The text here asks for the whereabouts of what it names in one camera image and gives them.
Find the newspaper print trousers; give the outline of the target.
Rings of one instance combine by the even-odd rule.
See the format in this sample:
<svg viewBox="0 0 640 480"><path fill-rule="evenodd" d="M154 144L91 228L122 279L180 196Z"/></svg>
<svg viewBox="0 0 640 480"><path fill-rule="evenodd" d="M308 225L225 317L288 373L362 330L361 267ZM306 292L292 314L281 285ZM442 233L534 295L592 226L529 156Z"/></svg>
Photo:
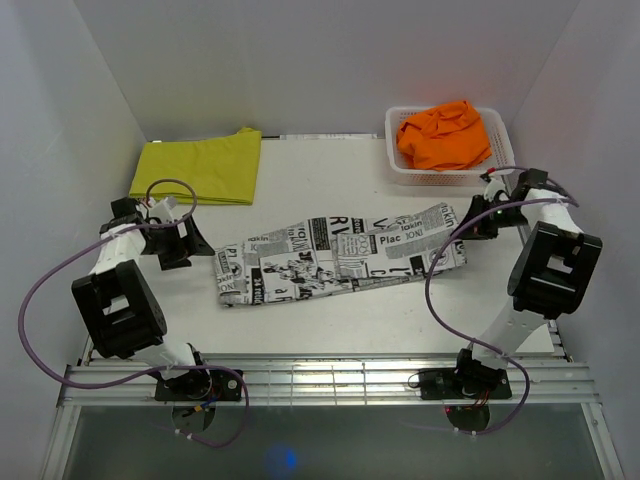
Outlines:
<svg viewBox="0 0 640 480"><path fill-rule="evenodd" d="M288 303L422 280L467 262L439 203L397 217L316 217L221 247L215 256L224 306Z"/></svg>

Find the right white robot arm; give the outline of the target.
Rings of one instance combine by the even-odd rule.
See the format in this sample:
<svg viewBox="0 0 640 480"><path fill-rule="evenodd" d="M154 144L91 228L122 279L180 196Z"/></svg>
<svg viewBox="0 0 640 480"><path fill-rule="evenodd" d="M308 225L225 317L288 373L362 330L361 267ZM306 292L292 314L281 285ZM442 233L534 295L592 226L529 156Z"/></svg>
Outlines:
<svg viewBox="0 0 640 480"><path fill-rule="evenodd" d="M461 239L490 240L520 226L530 233L509 276L506 305L478 342L458 354L451 382L464 397L504 385L508 356L547 321L577 310L603 247L573 221L575 199L547 172L520 169L512 190L498 173L482 174L486 187L472 199Z"/></svg>

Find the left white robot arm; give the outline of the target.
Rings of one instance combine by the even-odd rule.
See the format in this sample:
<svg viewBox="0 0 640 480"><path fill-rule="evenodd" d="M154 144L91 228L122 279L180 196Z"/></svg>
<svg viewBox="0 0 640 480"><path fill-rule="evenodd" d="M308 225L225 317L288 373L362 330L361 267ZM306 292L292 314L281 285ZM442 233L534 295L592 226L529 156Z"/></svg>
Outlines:
<svg viewBox="0 0 640 480"><path fill-rule="evenodd" d="M163 271L186 268L192 256L212 256L192 218L180 222L177 200L121 198L113 218L100 229L98 259L71 291L90 338L104 358L143 362L162 387L180 398L199 400L213 389L212 376L189 343L165 338L167 322L139 263L155 256Z"/></svg>

